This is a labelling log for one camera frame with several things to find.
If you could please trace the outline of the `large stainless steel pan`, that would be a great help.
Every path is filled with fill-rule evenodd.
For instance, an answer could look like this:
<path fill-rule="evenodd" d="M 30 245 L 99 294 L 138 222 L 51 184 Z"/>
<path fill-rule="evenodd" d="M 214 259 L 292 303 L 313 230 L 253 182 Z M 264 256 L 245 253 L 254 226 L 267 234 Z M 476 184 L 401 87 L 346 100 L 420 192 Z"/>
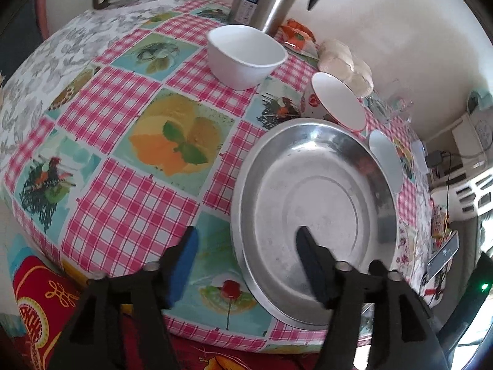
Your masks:
<path fill-rule="evenodd" d="M 359 271 L 391 265 L 396 199 L 368 146 L 320 119 L 292 119 L 267 131 L 244 159 L 234 186 L 230 235 L 251 294 L 291 327 L 321 330 L 316 300 L 297 254 L 305 226 L 315 242 Z"/>

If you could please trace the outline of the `strawberry pattern bowl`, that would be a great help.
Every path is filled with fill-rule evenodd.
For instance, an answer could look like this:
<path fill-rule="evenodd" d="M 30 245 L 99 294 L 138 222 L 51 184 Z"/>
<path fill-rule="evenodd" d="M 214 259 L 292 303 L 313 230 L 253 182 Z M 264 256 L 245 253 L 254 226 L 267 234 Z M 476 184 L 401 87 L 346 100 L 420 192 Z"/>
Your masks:
<path fill-rule="evenodd" d="M 364 106 L 344 82 L 323 72 L 315 73 L 300 101 L 300 114 L 324 119 L 352 132 L 366 129 Z"/>

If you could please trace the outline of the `white angular bowl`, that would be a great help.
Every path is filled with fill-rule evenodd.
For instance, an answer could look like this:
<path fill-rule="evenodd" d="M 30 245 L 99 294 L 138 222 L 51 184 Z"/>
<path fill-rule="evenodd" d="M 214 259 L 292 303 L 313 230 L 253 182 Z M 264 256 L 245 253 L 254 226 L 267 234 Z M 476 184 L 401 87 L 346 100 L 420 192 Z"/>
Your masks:
<path fill-rule="evenodd" d="M 221 26 L 210 30 L 206 38 L 210 71 L 234 90 L 256 87 L 288 58 L 283 45 L 246 25 Z"/>

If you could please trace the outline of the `pink floral round plate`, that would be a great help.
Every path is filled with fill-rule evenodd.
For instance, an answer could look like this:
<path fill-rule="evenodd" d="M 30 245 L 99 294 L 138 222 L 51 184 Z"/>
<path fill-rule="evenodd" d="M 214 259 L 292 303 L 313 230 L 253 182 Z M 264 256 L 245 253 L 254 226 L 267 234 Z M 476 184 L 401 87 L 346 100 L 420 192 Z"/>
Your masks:
<path fill-rule="evenodd" d="M 396 247 L 391 268 L 399 271 L 407 281 L 410 281 L 413 277 L 416 241 L 416 229 L 404 221 L 399 220 Z"/>

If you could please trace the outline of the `smartphone with lit screen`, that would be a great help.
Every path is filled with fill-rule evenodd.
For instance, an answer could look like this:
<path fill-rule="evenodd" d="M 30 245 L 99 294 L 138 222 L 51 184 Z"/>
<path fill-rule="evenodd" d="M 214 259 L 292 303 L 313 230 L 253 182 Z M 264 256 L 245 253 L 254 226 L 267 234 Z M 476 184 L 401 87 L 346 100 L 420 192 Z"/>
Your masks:
<path fill-rule="evenodd" d="M 432 255 L 426 266 L 427 279 L 435 277 L 454 257 L 460 248 L 459 233 L 451 231 L 450 238 Z"/>

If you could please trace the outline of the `colourful candy tube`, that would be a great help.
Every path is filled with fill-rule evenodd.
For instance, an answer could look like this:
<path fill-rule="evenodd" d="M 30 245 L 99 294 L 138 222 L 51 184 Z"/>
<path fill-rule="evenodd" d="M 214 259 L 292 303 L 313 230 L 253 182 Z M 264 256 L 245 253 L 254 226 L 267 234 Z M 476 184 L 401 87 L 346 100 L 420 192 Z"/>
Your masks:
<path fill-rule="evenodd" d="M 437 205 L 433 208 L 431 218 L 431 236 L 433 238 L 444 237 L 449 222 L 448 209 L 444 205 Z"/>

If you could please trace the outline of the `black power adapter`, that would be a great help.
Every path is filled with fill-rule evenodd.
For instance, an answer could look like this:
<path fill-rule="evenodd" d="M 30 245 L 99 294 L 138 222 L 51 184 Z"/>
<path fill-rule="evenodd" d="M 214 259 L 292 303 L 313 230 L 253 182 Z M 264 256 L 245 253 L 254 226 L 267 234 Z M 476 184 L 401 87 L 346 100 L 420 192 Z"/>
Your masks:
<path fill-rule="evenodd" d="M 447 152 L 434 150 L 425 156 L 425 163 L 429 169 L 436 168 L 444 162 L 444 158 L 448 155 Z"/>

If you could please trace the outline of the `white power strip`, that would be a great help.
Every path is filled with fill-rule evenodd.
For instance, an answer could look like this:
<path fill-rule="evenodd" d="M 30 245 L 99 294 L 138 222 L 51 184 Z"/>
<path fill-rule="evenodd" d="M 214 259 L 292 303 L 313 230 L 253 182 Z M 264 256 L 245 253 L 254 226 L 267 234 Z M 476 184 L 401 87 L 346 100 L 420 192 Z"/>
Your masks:
<path fill-rule="evenodd" d="M 422 141 L 417 139 L 411 143 L 411 151 L 414 157 L 414 166 L 420 174 L 427 175 L 430 170 L 426 164 L 426 149 Z"/>

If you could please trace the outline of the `light blue small bowl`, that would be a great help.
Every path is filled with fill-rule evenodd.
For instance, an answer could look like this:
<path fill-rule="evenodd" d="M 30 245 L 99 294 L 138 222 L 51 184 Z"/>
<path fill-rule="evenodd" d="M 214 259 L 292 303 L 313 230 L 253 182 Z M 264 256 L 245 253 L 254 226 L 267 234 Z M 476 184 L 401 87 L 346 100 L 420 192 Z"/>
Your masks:
<path fill-rule="evenodd" d="M 395 195 L 399 194 L 404 183 L 404 174 L 393 142 L 383 132 L 375 129 L 368 136 L 368 144 L 387 177 L 390 190 Z"/>

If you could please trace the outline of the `checked picture tablecloth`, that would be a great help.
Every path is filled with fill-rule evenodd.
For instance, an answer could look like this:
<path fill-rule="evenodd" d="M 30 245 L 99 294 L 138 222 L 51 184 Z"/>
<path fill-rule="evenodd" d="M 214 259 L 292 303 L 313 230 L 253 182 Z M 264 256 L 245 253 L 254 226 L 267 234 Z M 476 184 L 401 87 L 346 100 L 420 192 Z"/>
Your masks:
<path fill-rule="evenodd" d="M 300 114 L 315 64 L 298 54 L 260 85 L 237 91 L 207 63 L 207 34 L 227 5 L 176 0 L 130 14 L 88 11 L 43 43 L 7 83 L 2 186 L 13 214 L 42 252 L 71 277 L 136 271 L 196 225 L 201 253 L 171 331 L 247 352 L 302 352 L 320 331 L 289 327 L 255 300 L 230 245 L 236 178 L 267 131 Z M 364 106 L 365 138 L 383 132 L 404 174 L 399 220 L 417 231 L 413 288 L 430 254 L 430 194 L 400 119 L 381 124 Z"/>

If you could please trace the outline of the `clear glass mug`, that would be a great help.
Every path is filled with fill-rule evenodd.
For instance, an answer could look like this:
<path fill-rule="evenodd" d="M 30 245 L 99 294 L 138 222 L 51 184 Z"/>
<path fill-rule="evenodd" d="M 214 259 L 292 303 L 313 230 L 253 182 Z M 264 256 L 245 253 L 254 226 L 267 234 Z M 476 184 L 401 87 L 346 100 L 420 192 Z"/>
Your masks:
<path fill-rule="evenodd" d="M 411 123 L 414 103 L 410 98 L 410 90 L 399 79 L 374 90 L 364 99 L 364 103 L 383 125 L 390 126 L 395 119 L 405 124 Z"/>

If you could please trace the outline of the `orange snack packet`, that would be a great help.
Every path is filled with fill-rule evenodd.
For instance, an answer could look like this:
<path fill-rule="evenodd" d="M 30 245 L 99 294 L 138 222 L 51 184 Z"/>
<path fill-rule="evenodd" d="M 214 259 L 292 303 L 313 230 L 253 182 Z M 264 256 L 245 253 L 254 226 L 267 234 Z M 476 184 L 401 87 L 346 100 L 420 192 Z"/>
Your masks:
<path fill-rule="evenodd" d="M 291 51 L 305 57 L 318 59 L 318 46 L 312 31 L 294 19 L 288 19 L 280 27 L 281 38 Z"/>

